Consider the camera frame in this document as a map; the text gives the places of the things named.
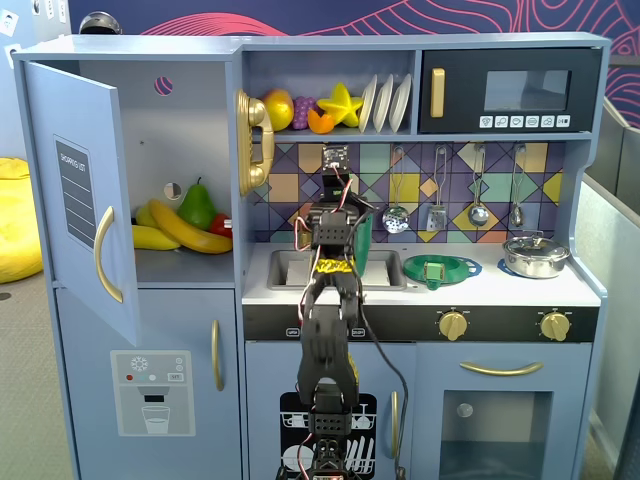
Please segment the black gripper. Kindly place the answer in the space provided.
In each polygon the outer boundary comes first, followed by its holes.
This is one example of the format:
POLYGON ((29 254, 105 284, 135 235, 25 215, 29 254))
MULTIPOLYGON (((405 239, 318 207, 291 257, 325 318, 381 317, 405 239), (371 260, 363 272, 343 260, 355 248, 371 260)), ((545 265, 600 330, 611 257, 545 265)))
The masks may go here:
POLYGON ((351 181, 349 167, 325 167, 321 179, 323 191, 319 203, 324 209, 357 209, 352 189, 344 193, 351 181))

